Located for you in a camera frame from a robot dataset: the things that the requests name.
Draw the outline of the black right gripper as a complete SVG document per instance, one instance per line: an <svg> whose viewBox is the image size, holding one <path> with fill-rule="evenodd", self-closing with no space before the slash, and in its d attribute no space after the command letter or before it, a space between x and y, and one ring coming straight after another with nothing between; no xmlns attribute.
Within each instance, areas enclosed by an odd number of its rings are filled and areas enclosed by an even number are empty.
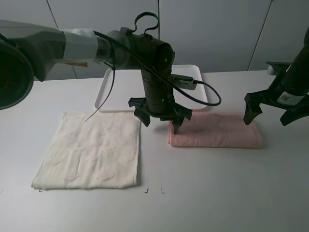
<svg viewBox="0 0 309 232"><path fill-rule="evenodd" d="M308 116L309 64L267 62L267 73L275 79L266 90L248 93L243 121L250 125L262 110L260 104L286 109L280 121L283 126Z"/></svg>

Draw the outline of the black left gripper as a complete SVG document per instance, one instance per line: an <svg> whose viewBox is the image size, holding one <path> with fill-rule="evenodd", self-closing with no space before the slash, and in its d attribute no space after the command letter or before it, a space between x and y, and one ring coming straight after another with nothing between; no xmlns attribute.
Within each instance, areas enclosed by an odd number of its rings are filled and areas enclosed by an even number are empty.
<svg viewBox="0 0 309 232"><path fill-rule="evenodd" d="M191 118L193 112L191 109L187 109L168 99L130 98L128 105L135 108L134 116L146 127L149 126L151 117L159 118L161 121L172 121L174 134L177 134L185 118Z"/></svg>

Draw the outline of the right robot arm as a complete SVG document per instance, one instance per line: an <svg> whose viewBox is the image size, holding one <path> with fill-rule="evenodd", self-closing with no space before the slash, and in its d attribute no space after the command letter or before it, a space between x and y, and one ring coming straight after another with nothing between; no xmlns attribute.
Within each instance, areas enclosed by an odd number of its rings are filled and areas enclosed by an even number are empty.
<svg viewBox="0 0 309 232"><path fill-rule="evenodd" d="M268 70L275 79L266 90L247 93L243 121L249 125L262 114L260 104L284 109L280 121L286 126L309 115L309 32L304 38L304 46L293 62L268 62Z"/></svg>

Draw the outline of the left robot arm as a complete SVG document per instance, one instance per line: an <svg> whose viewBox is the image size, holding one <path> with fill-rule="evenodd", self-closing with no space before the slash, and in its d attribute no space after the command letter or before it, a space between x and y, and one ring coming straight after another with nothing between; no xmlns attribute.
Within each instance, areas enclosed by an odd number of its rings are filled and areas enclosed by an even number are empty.
<svg viewBox="0 0 309 232"><path fill-rule="evenodd" d="M171 72L175 53L170 44L149 34L122 28L107 35L91 29L59 30L41 25L0 22L0 107L20 103L34 80L45 81L57 63L104 62L114 70L140 70L145 97L131 98L135 116L145 126L152 117L171 121L177 131L192 110L175 102L173 92L186 77Z"/></svg>

